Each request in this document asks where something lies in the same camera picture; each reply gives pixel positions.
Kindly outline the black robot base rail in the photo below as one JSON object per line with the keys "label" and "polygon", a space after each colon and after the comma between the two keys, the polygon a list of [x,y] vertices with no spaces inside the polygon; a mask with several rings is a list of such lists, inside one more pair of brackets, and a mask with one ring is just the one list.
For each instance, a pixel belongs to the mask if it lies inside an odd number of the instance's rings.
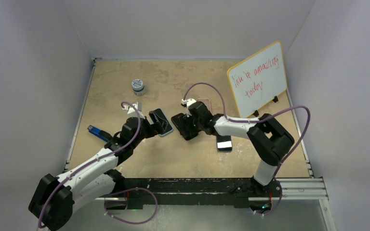
{"label": "black robot base rail", "polygon": [[272,180],[267,186],[252,178],[125,178],[119,180],[108,202],[120,202],[127,209],[144,205],[228,205],[234,208],[271,209],[279,199],[281,185]]}

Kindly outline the pink phone case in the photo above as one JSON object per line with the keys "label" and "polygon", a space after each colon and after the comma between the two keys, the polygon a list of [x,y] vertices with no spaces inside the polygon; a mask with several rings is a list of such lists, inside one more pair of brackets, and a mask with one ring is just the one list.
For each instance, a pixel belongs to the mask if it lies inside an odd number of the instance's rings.
{"label": "pink phone case", "polygon": [[211,112],[211,102],[209,99],[197,99],[197,102],[204,103],[207,109]]}

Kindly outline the phone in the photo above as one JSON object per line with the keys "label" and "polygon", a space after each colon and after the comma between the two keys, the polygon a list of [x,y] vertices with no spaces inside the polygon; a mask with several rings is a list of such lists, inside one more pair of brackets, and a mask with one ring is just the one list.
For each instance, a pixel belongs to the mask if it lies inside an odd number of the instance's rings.
{"label": "phone", "polygon": [[179,113],[171,117],[171,122],[175,125],[180,135],[189,141],[195,138],[200,130],[194,124],[192,117],[188,117],[187,114]]}
{"label": "phone", "polygon": [[173,132],[173,127],[161,108],[149,111],[148,115],[152,122],[157,125],[160,137],[167,136]]}

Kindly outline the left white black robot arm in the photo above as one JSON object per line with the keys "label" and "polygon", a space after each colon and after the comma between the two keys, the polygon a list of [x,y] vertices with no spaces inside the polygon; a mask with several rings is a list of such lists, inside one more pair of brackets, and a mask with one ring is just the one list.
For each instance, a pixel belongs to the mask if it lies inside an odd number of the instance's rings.
{"label": "left white black robot arm", "polygon": [[94,199],[123,194],[124,177],[115,167],[127,160],[142,140],[163,134],[170,126],[154,111],[149,112],[151,121],[134,109],[129,114],[121,131],[114,136],[106,134],[106,145],[89,160],[58,176],[47,174],[40,179],[28,206],[40,229],[57,231]]}

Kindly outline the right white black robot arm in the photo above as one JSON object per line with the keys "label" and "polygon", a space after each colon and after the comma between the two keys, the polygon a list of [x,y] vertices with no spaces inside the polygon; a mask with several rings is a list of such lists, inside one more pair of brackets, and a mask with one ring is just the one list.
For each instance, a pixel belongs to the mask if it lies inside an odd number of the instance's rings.
{"label": "right white black robot arm", "polygon": [[295,143],[293,136],[271,114],[250,119],[213,115],[204,103],[195,100],[188,101],[187,113],[174,115],[171,121],[187,141],[200,131],[216,137],[250,140],[261,159],[251,183],[252,192],[258,196],[270,190],[277,167]]}

